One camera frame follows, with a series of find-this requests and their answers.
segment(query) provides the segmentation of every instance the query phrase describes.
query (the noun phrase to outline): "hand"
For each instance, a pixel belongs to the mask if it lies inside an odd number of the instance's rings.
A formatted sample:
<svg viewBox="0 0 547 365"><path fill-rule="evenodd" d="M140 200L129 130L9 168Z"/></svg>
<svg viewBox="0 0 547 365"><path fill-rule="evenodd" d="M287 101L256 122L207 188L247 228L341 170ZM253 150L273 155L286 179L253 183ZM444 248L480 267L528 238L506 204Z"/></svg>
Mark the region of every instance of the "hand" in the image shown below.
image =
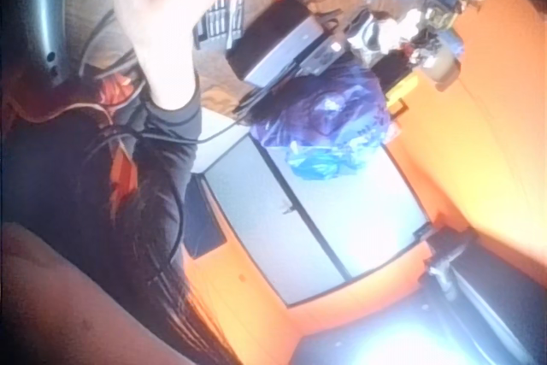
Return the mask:
<svg viewBox="0 0 547 365"><path fill-rule="evenodd" d="M214 2L114 0L116 17L132 41L152 99L164 109L182 107L191 98L195 87L191 31Z"/></svg>

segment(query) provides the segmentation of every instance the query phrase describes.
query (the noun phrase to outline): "cabinet door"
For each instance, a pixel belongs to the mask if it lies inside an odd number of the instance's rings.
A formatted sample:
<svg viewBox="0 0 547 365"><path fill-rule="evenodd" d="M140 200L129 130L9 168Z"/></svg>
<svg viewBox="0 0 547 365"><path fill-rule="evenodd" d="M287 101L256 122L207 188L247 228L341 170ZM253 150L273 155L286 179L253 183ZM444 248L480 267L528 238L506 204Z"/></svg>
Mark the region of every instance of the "cabinet door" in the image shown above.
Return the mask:
<svg viewBox="0 0 547 365"><path fill-rule="evenodd" d="M233 231L286 304L344 282L250 138L205 172Z"/></svg>
<svg viewBox="0 0 547 365"><path fill-rule="evenodd" d="M273 162L325 240L352 276L388 262L413 244L428 222L384 148L354 175L309 181L297 177L284 150L268 150Z"/></svg>

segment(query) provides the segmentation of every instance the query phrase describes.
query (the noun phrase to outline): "black device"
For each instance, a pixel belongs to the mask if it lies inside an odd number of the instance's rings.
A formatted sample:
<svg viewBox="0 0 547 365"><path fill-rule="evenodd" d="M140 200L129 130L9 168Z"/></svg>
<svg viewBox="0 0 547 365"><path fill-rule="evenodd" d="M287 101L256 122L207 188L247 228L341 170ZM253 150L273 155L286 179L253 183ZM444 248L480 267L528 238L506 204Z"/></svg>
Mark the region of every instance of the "black device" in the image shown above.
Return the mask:
<svg viewBox="0 0 547 365"><path fill-rule="evenodd" d="M343 34L327 31L298 0L281 0L250 25L227 58L239 79L266 87L294 65L297 75L319 75L343 53Z"/></svg>

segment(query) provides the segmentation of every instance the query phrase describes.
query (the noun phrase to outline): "person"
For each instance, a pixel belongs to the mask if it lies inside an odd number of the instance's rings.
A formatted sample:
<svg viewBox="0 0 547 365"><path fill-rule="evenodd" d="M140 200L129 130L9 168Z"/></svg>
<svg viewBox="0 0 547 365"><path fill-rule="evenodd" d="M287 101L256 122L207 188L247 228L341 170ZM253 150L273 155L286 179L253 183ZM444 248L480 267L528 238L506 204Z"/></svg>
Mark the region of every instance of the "person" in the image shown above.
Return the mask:
<svg viewBox="0 0 547 365"><path fill-rule="evenodd" d="M214 2L114 0L150 86L136 104L156 135L200 134L192 28ZM138 189L112 213L110 150L89 157L98 134L73 109L40 124L17 119L3 140L2 220L17 223L3 227L11 363L240 363L192 295L181 251L168 261L196 145L140 139Z"/></svg>

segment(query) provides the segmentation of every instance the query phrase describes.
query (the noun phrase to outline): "plastic bag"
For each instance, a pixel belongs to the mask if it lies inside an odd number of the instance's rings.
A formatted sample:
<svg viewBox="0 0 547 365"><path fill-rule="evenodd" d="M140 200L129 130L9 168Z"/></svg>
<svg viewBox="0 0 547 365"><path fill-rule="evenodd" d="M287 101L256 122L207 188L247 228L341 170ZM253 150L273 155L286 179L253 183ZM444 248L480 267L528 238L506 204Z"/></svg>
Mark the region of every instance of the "plastic bag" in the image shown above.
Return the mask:
<svg viewBox="0 0 547 365"><path fill-rule="evenodd" d="M290 80L262 106L251 135L284 149L292 171L306 180L354 174L390 124L378 79L348 56L321 76Z"/></svg>

